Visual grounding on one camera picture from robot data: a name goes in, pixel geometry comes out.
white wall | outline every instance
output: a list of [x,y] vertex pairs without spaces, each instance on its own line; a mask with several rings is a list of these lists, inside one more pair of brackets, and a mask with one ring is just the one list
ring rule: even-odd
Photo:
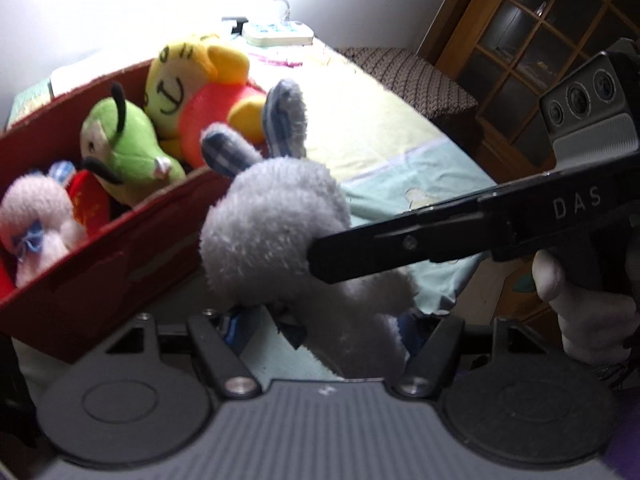
[[[14,96],[52,70],[136,38],[206,27],[268,0],[0,0],[0,129]],[[331,46],[417,49],[443,0],[290,0]]]
[[289,0],[292,18],[331,46],[417,51],[444,0]]

screw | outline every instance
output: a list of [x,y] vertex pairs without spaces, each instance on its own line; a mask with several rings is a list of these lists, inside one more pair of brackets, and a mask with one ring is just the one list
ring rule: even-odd
[[407,235],[402,240],[402,247],[407,251],[415,251],[418,248],[418,240],[413,235]]
[[258,384],[251,377],[232,377],[225,381],[225,390],[236,396],[247,396],[257,388]]
[[398,389],[409,397],[423,397],[430,386],[430,382],[424,377],[405,377],[398,384]]

yellow plush toy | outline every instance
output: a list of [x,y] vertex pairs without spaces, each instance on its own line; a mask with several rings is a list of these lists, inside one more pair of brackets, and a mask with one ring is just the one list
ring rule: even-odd
[[162,149],[194,168],[204,164],[200,130],[213,122],[231,126],[249,142],[264,139],[262,89],[249,82],[249,58],[213,38],[165,46],[146,79],[145,112]]

blue ribbon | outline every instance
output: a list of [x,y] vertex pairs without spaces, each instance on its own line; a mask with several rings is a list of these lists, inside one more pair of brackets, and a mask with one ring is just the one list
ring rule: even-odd
[[14,243],[14,253],[21,262],[26,253],[39,253],[42,251],[42,239],[44,238],[44,229],[40,220],[36,220],[24,234],[11,238]]
[[57,183],[62,187],[66,187],[66,185],[71,181],[72,177],[76,174],[76,167],[72,162],[68,160],[60,160],[59,162],[55,162],[47,172],[47,176],[53,178]]

bed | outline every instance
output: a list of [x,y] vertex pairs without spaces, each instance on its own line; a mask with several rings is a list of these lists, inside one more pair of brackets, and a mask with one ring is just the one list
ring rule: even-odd
[[[284,77],[300,84],[308,112],[307,155],[325,164],[340,183],[354,226],[495,185],[433,123],[321,41],[304,47],[244,48],[252,57],[251,76],[264,88]],[[481,259],[410,266],[420,288],[420,309],[451,308]],[[171,323],[212,306],[204,276],[196,274],[149,311],[158,322]],[[261,316],[241,358],[263,387],[273,378],[336,378],[305,348],[294,350],[266,311]],[[37,401],[66,365],[20,343],[16,347]]]

